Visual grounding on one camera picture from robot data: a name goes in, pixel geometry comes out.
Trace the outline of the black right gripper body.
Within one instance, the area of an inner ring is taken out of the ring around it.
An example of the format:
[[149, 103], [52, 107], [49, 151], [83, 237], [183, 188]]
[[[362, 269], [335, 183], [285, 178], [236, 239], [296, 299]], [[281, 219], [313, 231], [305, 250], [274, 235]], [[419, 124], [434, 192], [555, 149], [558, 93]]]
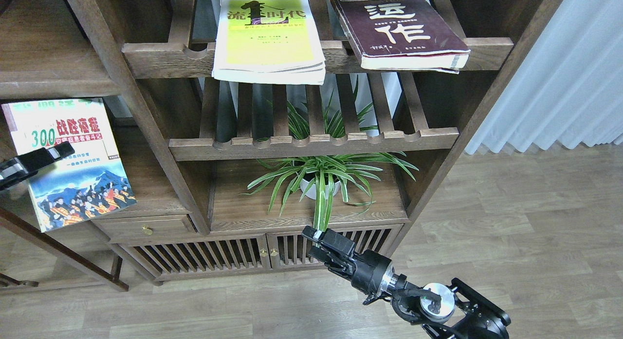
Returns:
[[394, 276], [392, 260], [373, 250], [344, 253], [325, 250], [325, 266], [331, 273], [350, 282], [352, 287], [369, 298], [384, 298], [392, 293], [390, 283]]

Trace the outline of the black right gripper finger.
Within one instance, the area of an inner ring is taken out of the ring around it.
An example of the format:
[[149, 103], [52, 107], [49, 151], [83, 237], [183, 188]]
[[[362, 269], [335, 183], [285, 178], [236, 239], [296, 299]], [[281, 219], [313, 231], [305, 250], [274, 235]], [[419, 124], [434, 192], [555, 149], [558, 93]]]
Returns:
[[351, 267], [347, 260], [344, 260], [339, 255], [336, 255], [331, 251], [323, 250], [317, 246], [312, 246], [309, 254], [315, 259], [323, 262], [330, 272], [351, 273]]
[[344, 260], [349, 261], [354, 255], [355, 243], [332, 229], [327, 228], [322, 232], [312, 226], [305, 226], [302, 235], [314, 242], [313, 246], [333, 252]]

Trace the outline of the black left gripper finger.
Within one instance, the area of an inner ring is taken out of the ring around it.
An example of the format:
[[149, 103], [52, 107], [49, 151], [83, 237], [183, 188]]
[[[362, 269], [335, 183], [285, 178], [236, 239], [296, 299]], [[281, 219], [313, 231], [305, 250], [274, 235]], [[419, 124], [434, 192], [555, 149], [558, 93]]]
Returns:
[[71, 143], [62, 142], [51, 148], [40, 148], [18, 155], [0, 165], [0, 189], [6, 190], [33, 177], [39, 170], [75, 153]]

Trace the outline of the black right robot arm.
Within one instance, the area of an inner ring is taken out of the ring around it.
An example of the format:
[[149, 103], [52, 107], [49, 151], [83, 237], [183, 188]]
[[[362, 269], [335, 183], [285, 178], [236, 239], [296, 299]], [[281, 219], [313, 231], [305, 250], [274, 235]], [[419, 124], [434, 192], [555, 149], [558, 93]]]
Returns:
[[416, 286], [394, 272], [391, 259], [369, 249], [357, 253], [354, 242], [340, 233], [306, 226], [302, 235], [314, 242], [312, 257], [366, 294], [364, 305], [388, 301], [401, 319], [421, 325], [433, 339], [508, 338], [508, 314], [460, 279], [450, 286]]

